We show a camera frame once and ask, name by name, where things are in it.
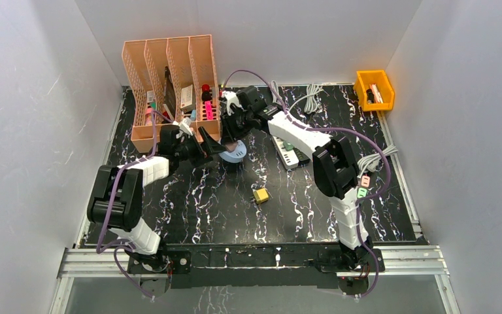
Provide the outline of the round blue power socket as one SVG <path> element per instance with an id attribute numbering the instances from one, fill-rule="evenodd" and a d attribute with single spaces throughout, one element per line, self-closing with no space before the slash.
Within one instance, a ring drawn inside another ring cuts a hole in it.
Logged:
<path id="1" fill-rule="evenodd" d="M 239 144 L 239 150 L 237 152 L 228 152 L 227 150 L 225 150 L 219 153 L 219 157 L 223 161 L 231 164 L 238 164 L 239 162 L 242 162 L 243 158 L 247 155 L 246 145 L 241 140 L 238 140 L 236 142 L 238 142 Z"/>

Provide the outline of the white power strip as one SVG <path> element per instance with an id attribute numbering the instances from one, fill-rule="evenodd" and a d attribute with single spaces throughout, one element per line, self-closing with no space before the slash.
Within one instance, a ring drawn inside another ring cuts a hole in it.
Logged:
<path id="1" fill-rule="evenodd" d="M 278 137 L 271 137 L 276 148 L 278 157 L 282 161 L 286 170 L 291 170 L 299 166 L 299 158 L 293 149 L 287 150 L 284 146 L 284 141 Z"/>

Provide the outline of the yellow plug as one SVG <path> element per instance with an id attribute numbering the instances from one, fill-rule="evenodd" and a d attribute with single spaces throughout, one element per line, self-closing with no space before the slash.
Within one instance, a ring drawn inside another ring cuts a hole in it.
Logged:
<path id="1" fill-rule="evenodd" d="M 253 198 L 257 204 L 261 204 L 269 200 L 269 193 L 266 188 L 259 188 L 253 190 Z"/>

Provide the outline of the pink plug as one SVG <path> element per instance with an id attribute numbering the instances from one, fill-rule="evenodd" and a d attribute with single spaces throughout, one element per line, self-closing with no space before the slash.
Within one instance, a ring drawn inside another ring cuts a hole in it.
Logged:
<path id="1" fill-rule="evenodd" d="M 238 144 L 238 142 L 226 144 L 226 150 L 228 152 L 237 152 L 239 150 L 239 144 Z"/>

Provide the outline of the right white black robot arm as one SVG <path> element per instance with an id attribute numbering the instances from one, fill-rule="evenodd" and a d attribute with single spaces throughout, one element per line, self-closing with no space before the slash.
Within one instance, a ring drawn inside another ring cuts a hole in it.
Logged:
<path id="1" fill-rule="evenodd" d="M 351 271 L 366 265 L 364 245 L 369 235 L 358 213 L 359 167 L 350 141 L 292 120 L 281 105 L 261 97 L 254 86 L 223 91 L 219 100 L 223 141 L 236 141 L 251 130 L 260 130 L 289 142 L 311 160 L 316 187 L 328 197 L 337 220 L 343 265 Z"/>

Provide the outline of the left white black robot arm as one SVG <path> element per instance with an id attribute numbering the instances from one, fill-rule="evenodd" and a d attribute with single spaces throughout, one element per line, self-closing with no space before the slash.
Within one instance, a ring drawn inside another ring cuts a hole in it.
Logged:
<path id="1" fill-rule="evenodd" d="M 104 243 L 107 231 L 118 236 L 117 244 L 144 255 L 144 264 L 153 272 L 161 272 L 169 264 L 169 255 L 161 250 L 160 236 L 142 218 L 145 186 L 173 174 L 183 161 L 197 167 L 226 151 L 205 128 L 197 133 L 183 124 L 168 124 L 158 129 L 152 151 L 123 166 L 101 166 L 95 178 L 87 209 L 88 220 L 101 225 L 97 252 L 108 249 Z"/>

